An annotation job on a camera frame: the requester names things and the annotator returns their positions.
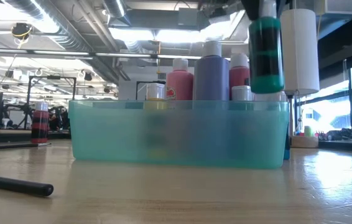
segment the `table surface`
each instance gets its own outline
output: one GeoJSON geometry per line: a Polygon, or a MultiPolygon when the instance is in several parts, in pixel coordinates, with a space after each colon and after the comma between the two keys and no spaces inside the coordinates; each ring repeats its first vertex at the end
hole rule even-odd
{"type": "Polygon", "coordinates": [[[70,141],[0,150],[0,176],[54,185],[0,190],[0,223],[352,223],[352,152],[293,149],[277,170],[74,161],[70,141]]]}

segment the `red label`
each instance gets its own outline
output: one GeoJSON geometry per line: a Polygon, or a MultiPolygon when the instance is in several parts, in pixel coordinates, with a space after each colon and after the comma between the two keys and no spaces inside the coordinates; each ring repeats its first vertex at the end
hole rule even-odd
{"type": "Polygon", "coordinates": [[[167,100],[176,100],[176,90],[172,87],[166,87],[166,99],[167,100]]]}

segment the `wooden table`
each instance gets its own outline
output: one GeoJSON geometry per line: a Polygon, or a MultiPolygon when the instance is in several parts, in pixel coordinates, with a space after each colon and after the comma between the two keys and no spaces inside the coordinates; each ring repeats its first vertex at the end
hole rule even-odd
{"type": "Polygon", "coordinates": [[[352,223],[352,153],[293,149],[277,170],[74,161],[69,141],[0,151],[0,176],[51,183],[49,198],[0,190],[0,223],[352,223]]]}

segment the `teal bottle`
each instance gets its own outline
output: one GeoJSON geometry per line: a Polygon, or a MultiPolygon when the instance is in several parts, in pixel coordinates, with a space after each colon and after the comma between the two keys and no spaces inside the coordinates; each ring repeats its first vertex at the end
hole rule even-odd
{"type": "Polygon", "coordinates": [[[277,93],[284,89],[285,80],[276,1],[264,0],[260,15],[249,26],[251,90],[258,94],[277,93]]]}

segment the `plastic bin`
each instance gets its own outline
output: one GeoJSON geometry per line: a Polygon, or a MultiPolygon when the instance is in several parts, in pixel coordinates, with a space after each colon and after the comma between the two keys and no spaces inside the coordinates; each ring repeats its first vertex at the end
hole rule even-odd
{"type": "Polygon", "coordinates": [[[273,169],[287,102],[70,101],[76,159],[273,169]]]}

